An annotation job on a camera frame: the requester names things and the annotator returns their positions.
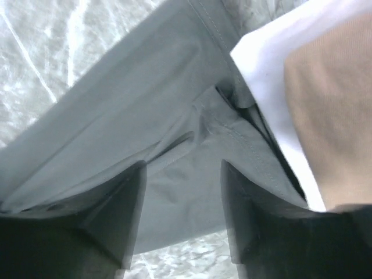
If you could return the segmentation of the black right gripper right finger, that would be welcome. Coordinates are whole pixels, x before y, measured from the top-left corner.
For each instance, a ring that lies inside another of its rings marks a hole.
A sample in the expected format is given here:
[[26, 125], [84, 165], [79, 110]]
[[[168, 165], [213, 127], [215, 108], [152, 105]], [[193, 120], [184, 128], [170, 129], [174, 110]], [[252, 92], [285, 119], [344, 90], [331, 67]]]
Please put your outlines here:
[[241, 278], [370, 278], [371, 206], [314, 212], [221, 164], [224, 212]]

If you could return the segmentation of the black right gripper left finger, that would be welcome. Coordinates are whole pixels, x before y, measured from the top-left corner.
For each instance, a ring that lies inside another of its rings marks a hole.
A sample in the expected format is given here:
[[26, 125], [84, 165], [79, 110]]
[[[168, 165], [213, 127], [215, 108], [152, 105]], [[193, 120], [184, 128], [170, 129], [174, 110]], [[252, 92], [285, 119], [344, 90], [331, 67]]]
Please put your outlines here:
[[1, 277], [113, 278], [129, 269], [146, 179], [139, 161], [82, 194], [1, 214]]

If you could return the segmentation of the grey t shirt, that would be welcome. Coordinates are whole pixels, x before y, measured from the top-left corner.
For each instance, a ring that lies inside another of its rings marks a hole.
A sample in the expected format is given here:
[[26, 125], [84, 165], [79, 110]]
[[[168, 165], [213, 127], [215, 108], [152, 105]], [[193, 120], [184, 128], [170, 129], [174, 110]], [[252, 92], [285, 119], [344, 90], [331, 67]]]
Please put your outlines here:
[[67, 199], [147, 165], [135, 252], [225, 226], [220, 167], [305, 204], [230, 51], [222, 1], [166, 1], [1, 152], [1, 212], [64, 212]]

